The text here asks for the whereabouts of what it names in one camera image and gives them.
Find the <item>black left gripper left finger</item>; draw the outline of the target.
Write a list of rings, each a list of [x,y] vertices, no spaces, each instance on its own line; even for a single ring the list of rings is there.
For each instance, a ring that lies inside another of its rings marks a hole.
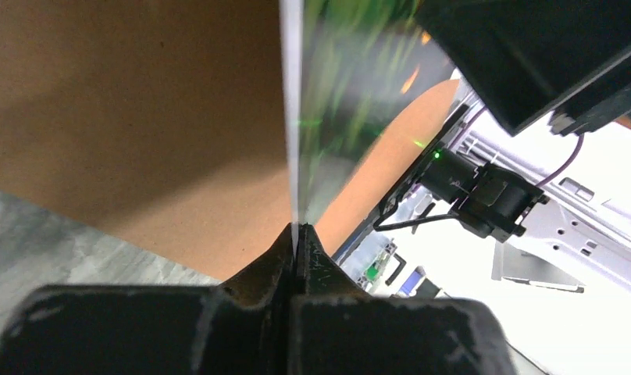
[[[0,374],[285,374],[294,239],[218,286],[37,288],[0,334]]]

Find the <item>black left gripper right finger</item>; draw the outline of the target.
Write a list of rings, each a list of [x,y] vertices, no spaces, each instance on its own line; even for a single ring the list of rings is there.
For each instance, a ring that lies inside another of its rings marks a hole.
[[[300,227],[294,296],[296,374],[514,374],[495,315],[456,298],[378,298],[361,290]]]

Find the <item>brown backing board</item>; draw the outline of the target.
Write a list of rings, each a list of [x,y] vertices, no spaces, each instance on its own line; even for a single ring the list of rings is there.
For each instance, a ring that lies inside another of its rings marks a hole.
[[[290,219],[276,1],[0,1],[0,189],[215,277]]]

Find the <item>sunflower photo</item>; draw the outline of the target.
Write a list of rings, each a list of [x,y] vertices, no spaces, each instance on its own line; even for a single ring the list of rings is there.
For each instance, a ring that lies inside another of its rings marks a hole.
[[[335,253],[434,139],[454,65],[422,1],[282,1],[291,215]]]

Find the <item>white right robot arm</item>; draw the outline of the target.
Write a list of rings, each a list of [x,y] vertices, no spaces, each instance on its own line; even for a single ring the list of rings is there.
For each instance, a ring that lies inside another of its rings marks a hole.
[[[631,181],[630,149],[600,132],[631,123],[631,1],[428,1],[415,18],[475,96],[419,157],[421,181],[475,235],[631,295],[631,212],[570,175],[586,149],[610,184]]]

